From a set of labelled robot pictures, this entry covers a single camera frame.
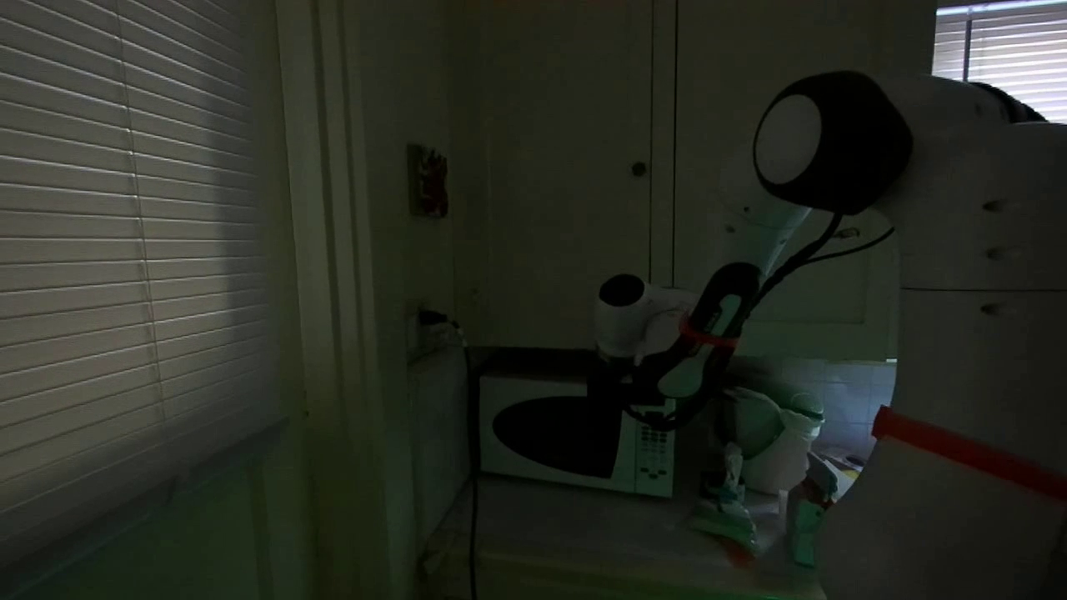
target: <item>cabinet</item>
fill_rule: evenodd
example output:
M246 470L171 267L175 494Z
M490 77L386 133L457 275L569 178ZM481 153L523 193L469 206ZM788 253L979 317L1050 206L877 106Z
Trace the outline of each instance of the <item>cabinet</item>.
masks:
M591 346L604 276L700 289L729 258L743 206L721 193L723 163L774 95L816 70L928 74L935 0L488 0L481 31L475 345ZM857 217L833 247L884 226ZM743 354L889 358L895 286L895 243L807 267Z

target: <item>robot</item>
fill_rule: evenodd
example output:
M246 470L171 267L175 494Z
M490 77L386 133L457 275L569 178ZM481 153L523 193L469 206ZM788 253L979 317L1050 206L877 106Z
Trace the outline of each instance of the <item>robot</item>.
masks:
M758 305L843 213L882 210L900 239L898 393L820 527L820 583L829 600L1067 600L1067 127L995 88L820 74L774 96L750 171L781 206L829 210L828 234L771 271L797 219L765 219L766 258L721 267L696 305L606 279L591 397L684 427ZM676 411L645 416L657 397Z

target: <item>microwave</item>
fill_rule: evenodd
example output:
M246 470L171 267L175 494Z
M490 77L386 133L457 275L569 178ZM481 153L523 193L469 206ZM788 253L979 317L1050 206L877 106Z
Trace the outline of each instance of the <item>microwave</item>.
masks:
M476 383L485 473L674 496L674 433L587 400L580 374L510 369Z

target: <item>cabinet door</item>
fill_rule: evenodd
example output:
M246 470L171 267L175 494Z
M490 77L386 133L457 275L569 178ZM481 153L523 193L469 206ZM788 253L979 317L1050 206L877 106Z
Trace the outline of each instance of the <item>cabinet door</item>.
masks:
M766 103L789 80L820 70L928 74L935 7L895 0L679 0L676 53L676 230L674 285L700 289L729 258L726 166L750 158ZM877 217L846 225L833 243L882 234ZM758 310L743 354L889 358L895 239L873 253L797 271Z
M649 5L485 5L475 345L591 346L601 279L646 275Z

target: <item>window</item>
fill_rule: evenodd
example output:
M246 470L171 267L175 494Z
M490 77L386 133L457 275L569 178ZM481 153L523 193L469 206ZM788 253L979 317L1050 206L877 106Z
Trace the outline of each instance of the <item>window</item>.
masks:
M0 5L0 573L279 421L237 0Z
M935 74L995 83L1048 119L1067 119L1067 5L937 11Z

